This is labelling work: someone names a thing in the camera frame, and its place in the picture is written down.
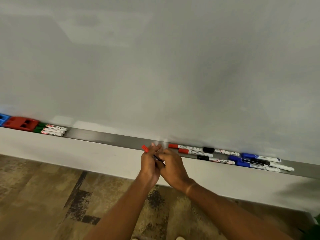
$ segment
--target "green marker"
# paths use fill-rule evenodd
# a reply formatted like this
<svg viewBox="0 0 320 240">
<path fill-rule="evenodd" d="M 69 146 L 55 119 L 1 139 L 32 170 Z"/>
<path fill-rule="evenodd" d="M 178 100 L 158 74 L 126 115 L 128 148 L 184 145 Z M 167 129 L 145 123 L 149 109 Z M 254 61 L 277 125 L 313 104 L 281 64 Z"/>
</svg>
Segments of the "green marker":
<svg viewBox="0 0 320 240">
<path fill-rule="evenodd" d="M 55 132 L 55 133 L 66 133 L 65 130 L 60 130 L 60 129 L 52 129 L 52 128 L 48 128 L 48 127 L 36 127 L 37 130 L 42 130 L 42 131 L 51 131 L 51 132 Z"/>
<path fill-rule="evenodd" d="M 45 134 L 45 135 L 50 135 L 50 136 L 63 136 L 62 133 L 45 131 L 45 130 L 41 130 L 41 129 L 34 129 L 33 132 L 35 132 L 35 133 L 41 133 L 41 134 Z"/>
<path fill-rule="evenodd" d="M 48 128 L 51 128 L 51 129 L 57 129 L 57 130 L 61 130 L 61 131 L 67 131 L 68 128 L 65 128 L 65 127 L 60 127 L 60 126 L 56 126 L 56 125 L 52 125 L 52 124 L 45 124 L 45 123 L 42 123 L 40 122 L 38 124 L 39 127 L 48 127 Z"/>
</svg>

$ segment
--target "forearm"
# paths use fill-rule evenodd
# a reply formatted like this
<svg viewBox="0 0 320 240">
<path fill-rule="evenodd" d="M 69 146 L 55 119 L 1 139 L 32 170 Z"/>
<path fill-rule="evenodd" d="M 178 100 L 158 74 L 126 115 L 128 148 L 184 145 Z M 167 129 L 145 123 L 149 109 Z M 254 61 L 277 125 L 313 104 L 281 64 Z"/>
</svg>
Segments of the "forearm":
<svg viewBox="0 0 320 240">
<path fill-rule="evenodd" d="M 228 240 L 291 239 L 275 226 L 198 184 L 192 185 L 186 194 L 200 206 Z"/>
<path fill-rule="evenodd" d="M 130 239 L 150 189 L 148 180 L 138 175 L 127 192 L 92 228 L 85 240 Z"/>
</svg>

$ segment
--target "person's left arm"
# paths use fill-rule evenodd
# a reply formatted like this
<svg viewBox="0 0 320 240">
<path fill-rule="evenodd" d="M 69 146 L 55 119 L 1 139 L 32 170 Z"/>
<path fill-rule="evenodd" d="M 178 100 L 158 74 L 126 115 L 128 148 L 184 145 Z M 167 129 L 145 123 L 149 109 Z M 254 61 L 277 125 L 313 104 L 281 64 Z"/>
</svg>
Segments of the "person's left arm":
<svg viewBox="0 0 320 240">
<path fill-rule="evenodd" d="M 131 238 L 144 201 L 158 182 L 160 171 L 152 155 L 162 151 L 161 145 L 153 143 L 148 153 L 141 156 L 141 170 L 127 192 L 101 218 L 84 238 L 85 240 L 127 240 Z"/>
</svg>

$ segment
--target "red marker cap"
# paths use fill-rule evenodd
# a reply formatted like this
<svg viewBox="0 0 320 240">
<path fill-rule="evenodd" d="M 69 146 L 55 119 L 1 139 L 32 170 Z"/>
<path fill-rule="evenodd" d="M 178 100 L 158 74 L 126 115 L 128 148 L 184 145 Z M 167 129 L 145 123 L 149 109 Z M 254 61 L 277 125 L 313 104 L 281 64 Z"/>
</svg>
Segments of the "red marker cap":
<svg viewBox="0 0 320 240">
<path fill-rule="evenodd" d="M 185 154 L 189 154 L 189 150 L 188 149 L 179 149 L 180 153 L 185 153 Z"/>
<path fill-rule="evenodd" d="M 169 147 L 170 148 L 178 148 L 178 145 L 177 144 L 169 144 Z"/>
<path fill-rule="evenodd" d="M 141 148 L 142 148 L 146 153 L 149 152 L 149 149 L 148 149 L 145 145 L 143 145 Z"/>
</svg>

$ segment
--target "person's right arm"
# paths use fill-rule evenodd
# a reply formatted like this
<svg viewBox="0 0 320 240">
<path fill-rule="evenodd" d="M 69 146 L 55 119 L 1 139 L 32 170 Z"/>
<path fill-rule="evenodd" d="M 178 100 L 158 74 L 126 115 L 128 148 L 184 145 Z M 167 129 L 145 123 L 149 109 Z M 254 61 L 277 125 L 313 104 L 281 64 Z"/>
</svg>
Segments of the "person's right arm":
<svg viewBox="0 0 320 240">
<path fill-rule="evenodd" d="M 198 185 L 189 178 L 177 153 L 165 149 L 157 156 L 165 161 L 165 166 L 156 161 L 161 176 L 195 202 L 228 240 L 292 240 L 275 226 Z"/>
</svg>

